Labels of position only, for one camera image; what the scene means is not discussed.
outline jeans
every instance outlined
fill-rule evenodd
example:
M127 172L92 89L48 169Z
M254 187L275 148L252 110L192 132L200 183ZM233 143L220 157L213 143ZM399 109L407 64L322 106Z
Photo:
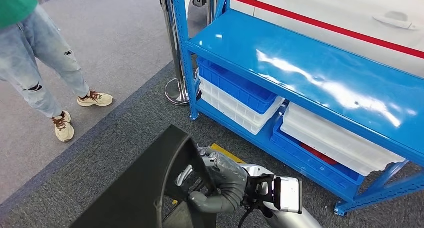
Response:
M44 86L36 58L55 70L77 96L89 93L74 52L39 5L25 20L0 29L0 80L12 84L45 116L60 116L62 108Z

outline yellow object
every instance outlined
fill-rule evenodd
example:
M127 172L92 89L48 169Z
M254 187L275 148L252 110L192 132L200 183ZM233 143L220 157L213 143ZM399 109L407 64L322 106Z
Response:
M237 162L237 163L241 163L241 164L246 164L246 162L244 162L243 160L241 160L240 158L238 158L237 156L231 154L230 152L226 151L224 148L222 148L221 146L213 143L210 148L212 148L215 151L221 152L222 154L226 155L227 157L231 158L231 160Z

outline shelf frame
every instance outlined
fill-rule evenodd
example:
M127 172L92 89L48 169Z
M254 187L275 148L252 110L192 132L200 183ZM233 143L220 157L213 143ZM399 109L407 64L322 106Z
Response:
M237 68L235 64L228 62L228 60L222 59L219 56L216 56L204 49L200 49L197 46L193 45L192 43L190 43L189 39L185 0L173 0L173 7L175 11L175 20L177 25L179 49L181 51L180 55L182 60L182 66L184 75L186 77L186 86L190 98L190 118L193 121L199 117L199 112L203 113L204 115L210 117L219 124L238 134L245 140L249 141L253 145L264 150L271 156L290 166L297 172L305 175L317 184L331 191L342 199L336 204L334 208L334 213L340 216L344 216L347 212L354 211L372 204L391 200L399 196L424 190L423 171L420 171L419 173L411 175L409 177L403 178L399 181L387 184L387 182L408 163L408 160L406 160L405 162L389 165L388 168L380 175L380 177L377 178L371 184L371 186L362 194L358 193L358 187L355 188L354 192L352 192L352 190L350 190L349 192L340 192L334 190L333 188L331 188L331 185L328 183L327 180L316 179L312 171L303 170L296 163L285 158L282 153L276 153L269 149L269 147L274 145L269 140L266 140L269 134L265 135L265 133L269 130L269 126L272 125L272 120L270 120L268 122L269 124L264 127L264 131L261 131L259 133L263 133L263 135L252 135L245 131L243 128L241 128L239 125L237 125L234 121L230 120L225 115L217 111L215 108L207 104L205 101L201 99L196 100L199 82L198 80L192 79L194 77L192 54L197 54L199 56L204 57L205 59L210 59L211 62L214 62L219 66L229 69L248 80L254 80L257 85L262 86L280 96L283 96L288 100L295 100L295 103L297 105L319 116L322 116L324 118L331 117L331 119L329 120L344 127L345 129L353 131L354 133L362 136L363 138L373 141L379 144L380 146L397 153L398 155L411 158L410 160L413 160L421 167L424 166L424 155L417 155L411 150L409 150L408 147L397 143L396 141L384 139L384 137L382 137L382 139L376 142L374 140L375 136L373 135L373 132L367 130L365 127L360 127L358 126L358 124L355 124L354 122L347 120L344 117L336 115L329 109L315 109L315 107L311 105L310 102L307 102L304 99L296 98L296 94L287 90L282 90L281 88L264 79L258 79L255 74L245 72L239 67ZM230 0L220 0L217 8L218 9L215 17L216 19L219 19L219 16L221 16L230 9Z

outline car door handle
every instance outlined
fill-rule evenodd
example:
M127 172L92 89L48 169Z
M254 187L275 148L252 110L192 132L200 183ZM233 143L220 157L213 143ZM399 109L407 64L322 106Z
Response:
M411 28L413 27L411 21L398 20L398 19L386 17L384 15L374 15L372 18L374 18L374 20L379 21L381 23L402 28L405 30L411 30Z

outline floor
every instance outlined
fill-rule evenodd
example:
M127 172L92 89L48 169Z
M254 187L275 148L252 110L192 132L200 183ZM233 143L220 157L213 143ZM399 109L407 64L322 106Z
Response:
M88 84L112 94L114 104L79 107L71 90L40 63L47 87L72 115L75 138L61 143L51 121L0 82L0 204L172 59L159 0L46 1L43 8L72 46Z
M188 107L167 102L163 88L174 77L173 69L166 66L56 158L47 168L56 166L57 171L45 178L43 170L38 175L44 177L43 182L3 216L3 221L0 217L0 228L68 227L171 124L191 134L202 146L217 143L247 163L302 178L304 207L324 228L424 227L423 192L350 212L345 217L334 215L338 199L324 188L204 115L191 121ZM408 165L398 177L415 171L416 166ZM243 213L239 209L235 214L220 214L218 227L237 227ZM269 228L259 212L251 214L243 227Z

